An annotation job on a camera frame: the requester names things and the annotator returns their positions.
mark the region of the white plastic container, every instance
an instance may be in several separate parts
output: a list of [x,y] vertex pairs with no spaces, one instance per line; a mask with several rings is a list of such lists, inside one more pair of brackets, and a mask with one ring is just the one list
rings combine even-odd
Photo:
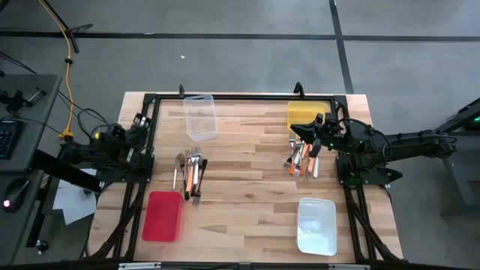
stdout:
[[210,94],[187,97],[183,100],[183,107],[187,134],[192,140],[209,140],[217,137],[217,117],[213,97]]
[[337,253],[337,215],[332,201],[300,199],[297,246],[307,254],[334,256]]

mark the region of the white paper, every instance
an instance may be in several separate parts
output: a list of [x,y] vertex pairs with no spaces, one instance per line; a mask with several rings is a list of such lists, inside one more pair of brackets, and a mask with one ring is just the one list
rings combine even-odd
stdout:
[[[97,173],[96,169],[82,169],[82,171],[93,176]],[[81,187],[60,180],[57,194],[53,201],[53,209],[61,209],[63,211],[65,224],[71,224],[95,213],[96,208],[97,200],[93,192],[85,194]]]

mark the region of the yellow container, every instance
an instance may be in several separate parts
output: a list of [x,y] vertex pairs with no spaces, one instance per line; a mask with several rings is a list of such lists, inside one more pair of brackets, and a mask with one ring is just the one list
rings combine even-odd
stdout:
[[315,120],[317,114],[325,113],[329,106],[323,102],[290,101],[286,117],[286,127],[290,129],[293,124],[310,124]]

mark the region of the red plastic container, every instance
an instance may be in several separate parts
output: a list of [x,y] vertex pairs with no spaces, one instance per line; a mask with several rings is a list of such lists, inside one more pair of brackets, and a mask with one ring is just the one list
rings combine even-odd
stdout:
[[176,240],[182,214],[182,195],[177,192],[154,191],[148,198],[142,239],[149,242]]

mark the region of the wooden table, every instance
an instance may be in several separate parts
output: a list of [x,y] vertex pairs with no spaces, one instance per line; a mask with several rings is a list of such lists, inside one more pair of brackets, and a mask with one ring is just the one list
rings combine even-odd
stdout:
[[[119,117],[124,127],[130,127],[135,113],[141,110],[144,94],[125,93]],[[371,123],[365,95],[347,95],[347,100],[350,117]],[[161,101],[154,143],[154,175],[145,193],[134,259],[353,263],[344,190],[338,184],[334,162],[338,153],[322,148],[318,179],[293,178],[282,169],[290,155],[286,101],[216,100],[215,109],[217,139],[197,143],[208,158],[200,205],[195,208],[191,201],[184,204],[177,241],[147,242],[141,236],[149,194],[172,189],[175,156],[194,146],[186,134],[182,101]],[[125,184],[112,184],[102,193],[91,226],[91,252],[101,246],[117,225],[124,192]],[[364,192],[372,227],[391,251],[402,257],[386,192],[377,186],[365,186]],[[296,247],[296,212],[299,200],[304,197],[335,203],[338,236],[335,256],[305,254]],[[123,252],[130,227],[127,232]],[[367,254],[365,235],[362,229],[359,232],[362,250]]]

